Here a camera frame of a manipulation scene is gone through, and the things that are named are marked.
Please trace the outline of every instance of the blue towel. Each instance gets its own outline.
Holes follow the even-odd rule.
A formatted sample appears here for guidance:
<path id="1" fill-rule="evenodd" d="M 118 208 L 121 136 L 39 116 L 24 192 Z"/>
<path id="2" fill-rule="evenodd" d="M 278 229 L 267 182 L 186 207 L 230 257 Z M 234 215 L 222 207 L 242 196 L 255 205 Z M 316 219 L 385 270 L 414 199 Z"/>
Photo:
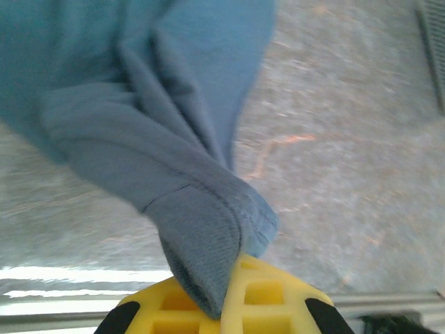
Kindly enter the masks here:
<path id="1" fill-rule="evenodd" d="M 261 256 L 277 231 L 232 158 L 273 13 L 272 0 L 0 3 L 3 120 L 150 217 L 214 319 L 236 258 Z"/>

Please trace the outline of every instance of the gray concrete floor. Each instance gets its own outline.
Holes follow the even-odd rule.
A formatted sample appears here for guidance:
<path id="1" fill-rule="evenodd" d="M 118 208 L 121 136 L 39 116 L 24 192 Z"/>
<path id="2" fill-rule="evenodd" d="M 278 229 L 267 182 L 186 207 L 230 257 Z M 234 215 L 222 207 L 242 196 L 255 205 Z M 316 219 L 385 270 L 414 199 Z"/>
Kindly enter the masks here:
<path id="1" fill-rule="evenodd" d="M 411 1 L 281 0 L 238 139 L 240 175 L 283 222 L 266 260 L 327 292 L 444 287 L 445 119 Z M 3 125 L 0 156 L 0 292 L 132 290 L 168 270 L 127 204 Z"/>

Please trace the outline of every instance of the blue fabric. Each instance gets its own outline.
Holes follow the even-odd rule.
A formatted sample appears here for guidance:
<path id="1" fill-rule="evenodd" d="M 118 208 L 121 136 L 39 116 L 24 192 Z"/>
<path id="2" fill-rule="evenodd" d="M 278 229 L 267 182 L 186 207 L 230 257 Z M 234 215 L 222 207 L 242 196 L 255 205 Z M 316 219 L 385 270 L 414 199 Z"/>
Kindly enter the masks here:
<path id="1" fill-rule="evenodd" d="M 172 272 L 213 318 L 236 258 L 261 256 L 277 231 L 266 201 L 232 172 L 273 9 L 271 0 L 0 2 L 1 117 L 150 217 Z"/>

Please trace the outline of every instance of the yellow plastic object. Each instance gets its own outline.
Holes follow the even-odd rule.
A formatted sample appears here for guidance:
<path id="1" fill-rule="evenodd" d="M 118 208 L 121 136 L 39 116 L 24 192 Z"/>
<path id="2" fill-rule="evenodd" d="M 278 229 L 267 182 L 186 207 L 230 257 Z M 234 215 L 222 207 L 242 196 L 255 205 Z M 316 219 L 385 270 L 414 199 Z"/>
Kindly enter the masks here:
<path id="1" fill-rule="evenodd" d="M 331 300 L 314 287 L 243 255 L 234 268 L 220 321 L 208 318 L 174 278 L 123 299 L 140 305 L 125 334 L 321 334 L 305 304 Z"/>

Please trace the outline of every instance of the concrete surface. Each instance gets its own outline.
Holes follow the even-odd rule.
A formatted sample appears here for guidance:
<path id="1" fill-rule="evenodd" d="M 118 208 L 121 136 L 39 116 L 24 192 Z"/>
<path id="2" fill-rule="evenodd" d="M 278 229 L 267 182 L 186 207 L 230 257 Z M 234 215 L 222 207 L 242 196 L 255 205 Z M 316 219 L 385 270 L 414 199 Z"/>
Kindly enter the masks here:
<path id="1" fill-rule="evenodd" d="M 328 292 L 444 287 L 445 119 L 411 1 L 281 0 L 237 147 L 283 221 L 266 260 Z M 130 206 L 3 125 L 0 157 L 0 293 L 168 275 Z"/>

